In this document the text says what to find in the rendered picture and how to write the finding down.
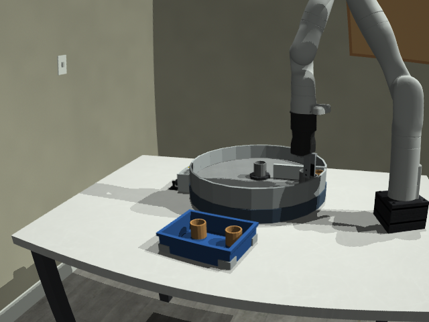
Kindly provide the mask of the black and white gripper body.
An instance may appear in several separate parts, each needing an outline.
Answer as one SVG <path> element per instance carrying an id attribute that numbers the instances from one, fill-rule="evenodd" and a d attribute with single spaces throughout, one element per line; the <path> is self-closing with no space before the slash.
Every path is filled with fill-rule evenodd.
<path id="1" fill-rule="evenodd" d="M 314 104 L 314 105 L 313 105 Z M 329 104 L 317 104 L 315 96 L 291 94 L 291 154 L 305 156 L 316 151 L 316 115 L 330 113 Z"/>

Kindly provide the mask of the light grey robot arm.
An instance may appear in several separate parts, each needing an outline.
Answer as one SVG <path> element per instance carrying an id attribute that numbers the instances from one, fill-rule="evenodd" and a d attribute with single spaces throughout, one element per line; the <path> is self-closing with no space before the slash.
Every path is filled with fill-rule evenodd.
<path id="1" fill-rule="evenodd" d="M 363 37 L 378 60 L 393 99 L 388 197 L 418 199 L 422 165 L 424 93 L 402 60 L 391 25 L 377 0 L 346 0 Z M 290 47 L 291 94 L 315 96 L 313 60 L 334 0 L 309 0 Z M 401 78 L 400 78 L 401 77 Z"/>

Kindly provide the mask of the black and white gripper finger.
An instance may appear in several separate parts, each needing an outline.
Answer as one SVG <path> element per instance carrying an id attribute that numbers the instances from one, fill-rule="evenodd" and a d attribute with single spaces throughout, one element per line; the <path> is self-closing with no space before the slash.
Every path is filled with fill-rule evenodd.
<path id="1" fill-rule="evenodd" d="M 299 156 L 301 158 L 304 158 L 304 171 L 303 171 L 303 177 L 304 178 L 310 178 L 311 173 L 311 156 L 305 155 L 305 156 Z"/>
<path id="2" fill-rule="evenodd" d="M 316 172 L 316 157 L 317 157 L 317 153 L 311 153 L 309 154 L 311 155 L 311 176 L 315 176 L 315 172 Z"/>

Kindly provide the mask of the blue square tray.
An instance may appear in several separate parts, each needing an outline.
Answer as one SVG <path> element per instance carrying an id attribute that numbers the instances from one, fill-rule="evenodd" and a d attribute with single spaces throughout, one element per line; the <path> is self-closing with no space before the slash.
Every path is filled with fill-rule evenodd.
<path id="1" fill-rule="evenodd" d="M 193 219 L 206 221 L 206 238 L 193 239 L 191 237 L 190 222 Z M 243 235 L 229 247 L 225 243 L 225 229 L 231 225 L 241 227 Z M 225 217 L 192 209 L 189 209 L 156 232 L 156 236 L 160 240 L 158 247 L 161 252 L 227 270 L 231 270 L 242 255 L 257 241 L 254 221 Z"/>

